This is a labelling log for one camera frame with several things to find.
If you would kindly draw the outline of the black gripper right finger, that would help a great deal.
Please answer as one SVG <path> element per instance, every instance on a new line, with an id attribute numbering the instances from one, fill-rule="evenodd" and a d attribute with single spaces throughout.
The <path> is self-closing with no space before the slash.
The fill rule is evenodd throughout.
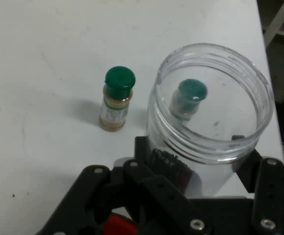
<path id="1" fill-rule="evenodd" d="M 231 225 L 236 235 L 284 235 L 284 164 L 263 158 L 256 150 L 233 164 L 253 199 L 231 200 Z"/>

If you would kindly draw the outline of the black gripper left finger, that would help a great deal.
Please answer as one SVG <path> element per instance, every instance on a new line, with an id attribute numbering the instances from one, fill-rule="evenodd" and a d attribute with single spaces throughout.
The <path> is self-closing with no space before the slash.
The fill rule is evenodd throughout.
<path id="1" fill-rule="evenodd" d="M 136 137 L 133 159 L 83 169 L 40 234 L 196 235 L 198 213 L 184 196 L 190 177 L 176 156 Z"/>

